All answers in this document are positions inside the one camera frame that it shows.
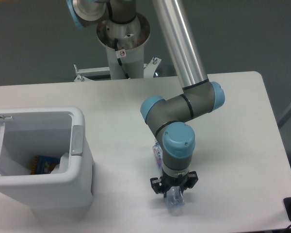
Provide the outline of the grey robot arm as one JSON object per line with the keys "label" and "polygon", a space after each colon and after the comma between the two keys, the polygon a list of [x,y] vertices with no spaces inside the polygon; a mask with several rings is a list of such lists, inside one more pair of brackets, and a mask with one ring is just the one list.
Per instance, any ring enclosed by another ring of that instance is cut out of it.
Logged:
{"label": "grey robot arm", "polygon": [[[67,6],[77,27],[97,26],[113,80],[144,77],[144,45],[150,25],[137,12],[136,1],[69,0]],[[167,195],[174,187],[183,192],[197,183],[197,173],[190,171],[195,134],[187,122],[221,107],[225,94],[204,71],[182,3],[155,0],[153,6],[183,90],[169,100],[152,96],[140,108],[162,149],[162,174],[150,180],[151,187]]]}

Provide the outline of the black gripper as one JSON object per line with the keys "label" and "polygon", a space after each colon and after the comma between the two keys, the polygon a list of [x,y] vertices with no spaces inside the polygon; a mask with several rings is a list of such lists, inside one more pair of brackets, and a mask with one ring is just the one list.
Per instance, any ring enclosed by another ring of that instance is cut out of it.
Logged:
{"label": "black gripper", "polygon": [[161,178],[151,178],[151,187],[156,194],[163,194],[164,198],[167,198],[167,192],[172,187],[179,187],[183,192],[186,189],[192,189],[198,182],[198,175],[196,171],[190,171],[184,176],[178,174],[177,177],[171,177],[163,170]]}

